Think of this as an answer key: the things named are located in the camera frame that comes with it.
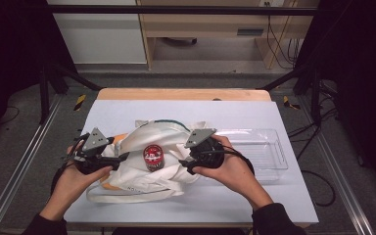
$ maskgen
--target white table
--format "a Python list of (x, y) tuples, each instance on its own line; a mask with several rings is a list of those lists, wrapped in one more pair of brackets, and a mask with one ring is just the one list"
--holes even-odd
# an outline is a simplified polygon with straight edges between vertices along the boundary
[[(114, 136), (133, 130), (137, 119), (206, 121), (209, 127), (216, 129), (275, 129), (288, 169), (279, 180), (265, 183), (263, 187), (275, 202), (285, 206), (293, 222), (303, 227), (318, 222), (274, 102), (97, 99), (83, 132), (91, 132), (93, 127), (98, 127), (106, 136)], [(67, 211), (65, 219), (70, 223), (112, 227), (251, 226), (252, 209), (243, 197), (218, 183), (199, 182), (187, 187), (182, 196), (150, 203), (97, 204), (87, 201), (83, 194)]]

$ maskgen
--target person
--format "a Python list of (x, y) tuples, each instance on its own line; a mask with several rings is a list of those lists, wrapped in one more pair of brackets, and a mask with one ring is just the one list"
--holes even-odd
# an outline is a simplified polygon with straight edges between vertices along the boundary
[[(232, 150), (232, 145), (227, 137), (214, 135), (213, 138), (220, 142), (226, 150), (230, 150), (230, 148)], [(106, 166), (91, 174), (84, 175), (74, 164), (69, 164), (58, 179), (48, 203), (41, 213), (34, 217), (23, 235), (67, 234), (67, 223), (63, 220), (67, 209), (90, 184), (108, 175), (111, 170), (110, 166)], [(225, 154), (221, 167), (196, 166), (193, 171), (218, 180), (249, 201), (253, 209), (254, 234), (257, 234), (257, 232), (259, 235), (306, 234), (301, 227), (296, 226), (290, 220), (283, 205), (273, 202), (256, 180), (249, 166), (241, 158)]]

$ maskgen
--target black backdrop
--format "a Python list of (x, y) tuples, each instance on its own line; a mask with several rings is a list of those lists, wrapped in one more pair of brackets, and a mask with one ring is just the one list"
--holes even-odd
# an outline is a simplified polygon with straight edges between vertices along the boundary
[[(345, 1), (324, 0), (319, 7), (343, 10), (344, 6)], [(308, 60), (339, 16), (340, 11), (313, 19), (298, 65)], [(353, 0), (322, 44), (318, 58), (321, 78), (337, 83), (336, 106), (359, 155), (376, 170), (376, 1)]]
[(76, 72), (53, 15), (24, 11), (23, 2), (47, 4), (45, 0), (0, 0), (0, 117), (14, 92), (39, 82), (45, 59)]

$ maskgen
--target hand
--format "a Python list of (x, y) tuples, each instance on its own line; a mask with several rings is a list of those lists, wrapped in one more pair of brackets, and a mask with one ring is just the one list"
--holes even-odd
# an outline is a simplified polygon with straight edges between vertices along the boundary
[[(221, 145), (224, 146), (224, 150), (232, 151), (229, 148), (233, 148), (233, 146), (227, 137), (213, 135), (212, 138), (221, 143)], [(254, 210), (273, 203), (270, 196), (261, 187), (250, 171), (246, 162), (235, 155), (225, 154), (224, 163), (219, 168), (196, 166), (193, 168), (193, 171), (203, 176), (213, 178), (234, 192), (243, 195)]]
[(68, 167), (57, 182), (54, 192), (40, 215), (46, 219), (60, 221), (67, 209), (75, 200), (96, 180), (109, 175), (111, 166), (101, 168), (91, 174), (81, 173), (73, 161), (68, 162)]

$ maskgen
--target clear plastic container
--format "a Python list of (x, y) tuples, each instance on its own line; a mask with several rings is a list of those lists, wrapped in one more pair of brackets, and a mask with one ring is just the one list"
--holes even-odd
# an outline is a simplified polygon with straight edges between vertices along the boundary
[(252, 162), (258, 181), (280, 179), (288, 169), (282, 146), (274, 129), (219, 129), (234, 149)]

